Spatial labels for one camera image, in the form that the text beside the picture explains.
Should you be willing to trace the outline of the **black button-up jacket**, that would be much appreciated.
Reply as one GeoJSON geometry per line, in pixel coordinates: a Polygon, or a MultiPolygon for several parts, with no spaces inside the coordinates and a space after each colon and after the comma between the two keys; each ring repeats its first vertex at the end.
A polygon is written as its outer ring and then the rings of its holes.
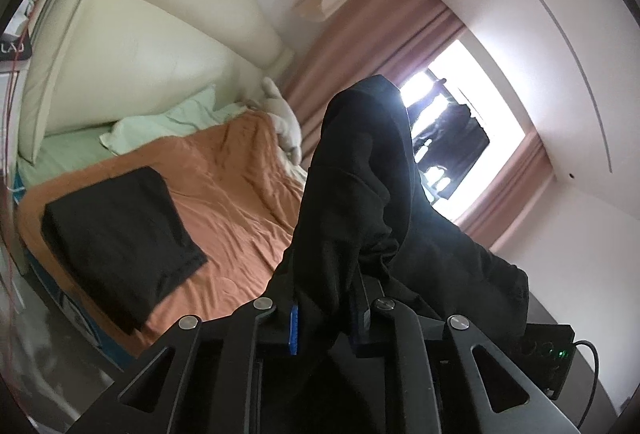
{"type": "Polygon", "coordinates": [[[298,354],[327,350],[352,327],[358,276],[420,315],[463,315],[502,348],[525,331],[527,275],[430,206],[407,110],[382,76],[326,107],[292,243],[268,286],[298,312],[298,354]]]}

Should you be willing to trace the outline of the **dark hanging clothes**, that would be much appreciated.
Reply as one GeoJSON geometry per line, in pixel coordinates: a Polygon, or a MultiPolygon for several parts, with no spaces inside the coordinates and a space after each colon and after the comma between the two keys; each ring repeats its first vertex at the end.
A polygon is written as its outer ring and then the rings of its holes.
{"type": "Polygon", "coordinates": [[[468,105],[458,103],[438,79],[408,107],[414,160],[427,199],[448,200],[490,141],[468,105]]]}

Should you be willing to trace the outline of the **right pink curtain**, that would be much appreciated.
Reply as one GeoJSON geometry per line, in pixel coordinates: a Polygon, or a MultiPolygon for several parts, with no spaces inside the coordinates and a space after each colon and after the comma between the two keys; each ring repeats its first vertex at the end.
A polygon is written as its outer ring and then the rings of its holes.
{"type": "Polygon", "coordinates": [[[535,130],[529,131],[457,225],[474,241],[496,251],[513,235],[553,178],[544,143],[535,130]]]}

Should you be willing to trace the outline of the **pink curtain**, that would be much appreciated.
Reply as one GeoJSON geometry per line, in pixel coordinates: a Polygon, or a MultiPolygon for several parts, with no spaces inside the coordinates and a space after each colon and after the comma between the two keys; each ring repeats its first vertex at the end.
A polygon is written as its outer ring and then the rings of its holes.
{"type": "Polygon", "coordinates": [[[496,251],[513,235],[553,178],[544,143],[535,130],[529,131],[457,225],[474,241],[496,251]]]}
{"type": "Polygon", "coordinates": [[[335,94],[374,75],[399,87],[465,30],[442,0],[347,1],[282,90],[302,128],[303,163],[314,154],[335,94]]]}

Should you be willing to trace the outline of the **folded black garment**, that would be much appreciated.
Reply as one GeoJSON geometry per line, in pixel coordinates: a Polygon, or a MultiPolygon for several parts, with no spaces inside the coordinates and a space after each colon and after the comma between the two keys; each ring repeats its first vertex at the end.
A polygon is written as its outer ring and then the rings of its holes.
{"type": "Polygon", "coordinates": [[[143,167],[44,206],[41,234],[76,283],[126,334],[206,262],[157,171],[143,167]]]}

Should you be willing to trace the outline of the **orange-brown duvet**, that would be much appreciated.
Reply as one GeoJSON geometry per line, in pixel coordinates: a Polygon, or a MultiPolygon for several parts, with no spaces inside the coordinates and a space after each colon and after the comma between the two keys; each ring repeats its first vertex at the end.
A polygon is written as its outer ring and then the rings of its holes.
{"type": "Polygon", "coordinates": [[[258,297],[291,241],[303,183],[283,165],[270,118],[248,111],[186,137],[163,137],[30,187],[17,209],[27,250],[55,284],[117,346],[136,356],[182,316],[206,321],[258,297]],[[122,332],[81,289],[41,234],[44,206],[78,189],[143,167],[160,173],[179,217],[206,262],[152,312],[122,332]]]}

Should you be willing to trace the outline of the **beige plush toy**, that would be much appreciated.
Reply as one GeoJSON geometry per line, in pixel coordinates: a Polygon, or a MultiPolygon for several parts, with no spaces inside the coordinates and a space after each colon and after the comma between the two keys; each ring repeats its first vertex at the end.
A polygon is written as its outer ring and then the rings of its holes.
{"type": "Polygon", "coordinates": [[[280,148],[288,155],[288,159],[293,165],[300,165],[302,162],[302,130],[300,130],[294,111],[271,78],[262,79],[262,92],[264,92],[264,97],[260,107],[272,119],[280,148]]]}

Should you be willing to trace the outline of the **light green pillow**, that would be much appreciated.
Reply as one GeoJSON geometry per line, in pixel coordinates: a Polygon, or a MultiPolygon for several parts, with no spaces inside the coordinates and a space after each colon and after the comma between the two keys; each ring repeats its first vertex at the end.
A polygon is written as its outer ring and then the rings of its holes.
{"type": "Polygon", "coordinates": [[[247,107],[231,103],[218,109],[215,86],[201,90],[163,113],[131,116],[117,121],[100,136],[101,144],[114,155],[130,153],[163,137],[185,137],[242,115],[247,107]]]}

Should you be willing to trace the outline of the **left pink curtain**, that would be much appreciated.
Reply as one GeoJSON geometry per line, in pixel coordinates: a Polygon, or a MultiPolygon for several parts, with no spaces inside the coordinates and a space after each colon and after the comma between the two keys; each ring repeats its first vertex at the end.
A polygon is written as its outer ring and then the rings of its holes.
{"type": "Polygon", "coordinates": [[[282,90],[302,128],[303,163],[314,154],[335,94],[374,75],[399,87],[465,30],[442,0],[347,1],[282,90]]]}

